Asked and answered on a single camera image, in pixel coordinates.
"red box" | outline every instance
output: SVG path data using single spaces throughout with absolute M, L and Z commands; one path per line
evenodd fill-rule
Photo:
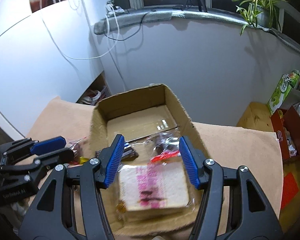
M 300 159 L 300 116 L 293 106 L 288 110 L 283 110 L 283 118 L 280 118 L 278 109 L 271 116 L 271 122 L 277 138 L 279 139 L 280 149 L 282 154 L 282 161 L 294 160 L 296 157 Z M 293 140 L 298 155 L 296 157 L 289 156 L 289 149 L 287 144 L 287 138 L 283 127 L 285 127 L 289 132 L 291 139 Z

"plant pot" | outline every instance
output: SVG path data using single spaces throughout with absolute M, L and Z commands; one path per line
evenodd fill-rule
M 270 26 L 270 12 L 261 6 L 257 5 L 257 10 L 261 11 L 260 14 L 257 15 L 258 24 L 264 28 L 269 28 Z

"black cable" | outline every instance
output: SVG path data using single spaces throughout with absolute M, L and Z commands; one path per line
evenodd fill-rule
M 129 13 L 126 13 L 126 12 L 116 12 L 116 11 L 115 11 L 115 13 L 116 13 L 116 14 L 129 14 Z
M 122 39 L 122 40 L 117 40 L 117 39 L 113 39 L 113 38 L 110 38 L 106 35 L 106 32 L 104 32 L 104 35 L 108 38 L 108 39 L 111 39 L 111 40 L 114 40 L 114 41 L 126 41 L 127 39 L 131 38 L 132 36 L 136 35 L 140 29 L 141 29 L 141 25 L 142 25 L 142 21 L 143 19 L 145 18 L 145 16 L 148 14 L 148 13 L 151 13 L 151 12 L 155 12 L 156 10 L 151 10 L 150 12 L 147 12 L 146 14 L 143 15 L 143 17 L 141 18 L 141 21 L 140 21 L 140 24 L 139 24 L 139 29 L 133 33 L 132 35 L 130 35 L 129 37 L 125 38 L 125 39 Z

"red paper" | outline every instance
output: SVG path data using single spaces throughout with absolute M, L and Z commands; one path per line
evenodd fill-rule
M 283 178 L 281 209 L 284 208 L 298 192 L 299 188 L 296 180 L 294 179 L 293 174 L 289 172 Z

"pink printed label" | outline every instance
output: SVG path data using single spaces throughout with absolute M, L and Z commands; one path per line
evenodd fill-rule
M 149 208 L 163 208 L 166 206 L 161 164 L 149 164 L 136 168 L 139 202 L 141 206 Z

